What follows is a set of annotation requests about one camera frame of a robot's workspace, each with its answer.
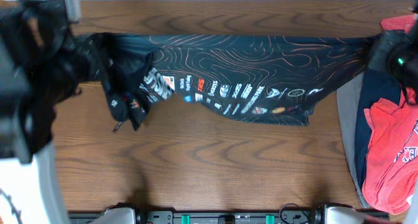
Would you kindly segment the black orange-patterned jersey shirt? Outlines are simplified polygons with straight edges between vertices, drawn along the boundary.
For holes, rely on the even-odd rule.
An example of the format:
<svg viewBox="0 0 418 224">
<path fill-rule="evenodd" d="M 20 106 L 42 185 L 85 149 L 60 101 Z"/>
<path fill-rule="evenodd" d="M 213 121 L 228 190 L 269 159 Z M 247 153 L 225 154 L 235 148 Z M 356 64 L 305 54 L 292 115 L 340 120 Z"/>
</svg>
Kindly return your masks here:
<svg viewBox="0 0 418 224">
<path fill-rule="evenodd" d="M 118 122 L 138 129 L 177 95 L 223 117 L 307 126 L 315 105 L 366 67 L 375 37 L 80 35 Z"/>
</svg>

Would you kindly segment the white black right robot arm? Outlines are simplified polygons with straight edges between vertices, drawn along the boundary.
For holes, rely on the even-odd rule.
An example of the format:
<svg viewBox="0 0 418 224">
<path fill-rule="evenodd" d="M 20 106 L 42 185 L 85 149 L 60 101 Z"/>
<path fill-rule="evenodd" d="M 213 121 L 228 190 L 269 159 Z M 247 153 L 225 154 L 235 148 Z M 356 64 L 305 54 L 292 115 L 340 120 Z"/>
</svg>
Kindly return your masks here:
<svg viewBox="0 0 418 224">
<path fill-rule="evenodd" d="M 368 68 L 392 76 L 406 102 L 416 105 L 417 96 L 409 100 L 408 91 L 417 93 L 417 4 L 410 12 L 381 21 L 382 32 L 370 50 Z"/>
</svg>

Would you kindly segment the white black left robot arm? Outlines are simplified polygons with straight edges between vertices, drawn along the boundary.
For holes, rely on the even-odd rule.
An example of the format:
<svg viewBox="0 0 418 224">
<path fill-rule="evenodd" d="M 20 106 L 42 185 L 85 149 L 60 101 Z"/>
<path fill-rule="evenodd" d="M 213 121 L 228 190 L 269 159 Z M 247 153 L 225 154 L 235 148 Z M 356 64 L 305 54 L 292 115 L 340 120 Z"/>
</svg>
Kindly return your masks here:
<svg viewBox="0 0 418 224">
<path fill-rule="evenodd" d="M 55 105 L 97 77 L 93 43 L 73 35 L 79 0 L 19 0 L 1 9 L 1 217 L 68 223 L 56 174 Z"/>
</svg>

